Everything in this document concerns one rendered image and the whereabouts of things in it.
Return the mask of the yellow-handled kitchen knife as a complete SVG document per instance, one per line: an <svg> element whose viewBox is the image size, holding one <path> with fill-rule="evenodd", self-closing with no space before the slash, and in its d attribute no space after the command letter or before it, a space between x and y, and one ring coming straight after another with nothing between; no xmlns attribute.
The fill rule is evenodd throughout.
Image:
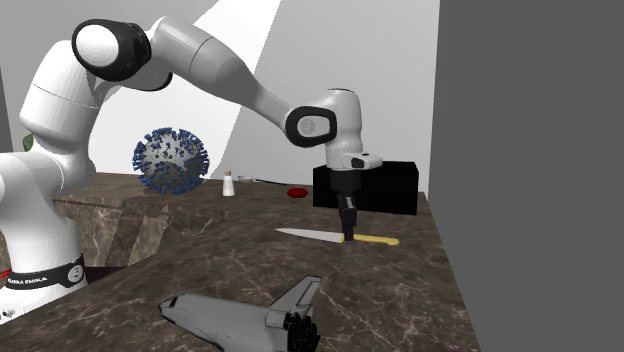
<svg viewBox="0 0 624 352"><path fill-rule="evenodd" d="M321 231L321 230L309 230L298 228L276 228L276 231L294 235L303 238L322 240L333 243L344 243L346 241L345 235L339 232ZM355 234L353 236L355 241L370 242L370 243L382 243L388 246L397 246L400 244L400 240L397 238L374 236L374 235L362 235Z"/></svg>

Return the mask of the blue spiked virus ball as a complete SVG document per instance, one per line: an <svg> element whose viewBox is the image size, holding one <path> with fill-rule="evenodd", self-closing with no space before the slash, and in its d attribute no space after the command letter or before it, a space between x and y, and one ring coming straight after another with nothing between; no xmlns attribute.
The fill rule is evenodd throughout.
<svg viewBox="0 0 624 352"><path fill-rule="evenodd" d="M210 159L192 132L163 127L146 134L134 148L132 165L138 180L161 195L181 195L203 182Z"/></svg>

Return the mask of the black box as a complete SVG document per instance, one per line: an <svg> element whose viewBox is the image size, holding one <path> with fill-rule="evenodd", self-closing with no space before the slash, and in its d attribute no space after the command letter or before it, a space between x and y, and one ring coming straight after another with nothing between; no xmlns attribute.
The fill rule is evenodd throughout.
<svg viewBox="0 0 624 352"><path fill-rule="evenodd" d="M313 205L337 208L338 193L330 187L326 166L313 169ZM419 171L414 162L384 161L380 167L360 170L361 188L353 193L360 211L416 215Z"/></svg>

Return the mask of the grey space shuttle toy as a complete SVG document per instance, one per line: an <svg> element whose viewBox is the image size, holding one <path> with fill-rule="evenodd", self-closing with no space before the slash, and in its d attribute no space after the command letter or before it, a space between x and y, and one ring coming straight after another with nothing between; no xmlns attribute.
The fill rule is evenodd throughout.
<svg viewBox="0 0 624 352"><path fill-rule="evenodd" d="M307 275L268 307L193 293L159 304L161 316L222 352L315 352L312 298L321 278Z"/></svg>

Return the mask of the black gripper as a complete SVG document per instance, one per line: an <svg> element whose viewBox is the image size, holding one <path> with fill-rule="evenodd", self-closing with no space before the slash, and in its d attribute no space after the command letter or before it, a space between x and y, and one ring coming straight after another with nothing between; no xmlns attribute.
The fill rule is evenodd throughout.
<svg viewBox="0 0 624 352"><path fill-rule="evenodd" d="M353 193L361 188L360 170L330 170L330 187L337 195L339 217L345 241L354 239L357 224L357 208Z"/></svg>

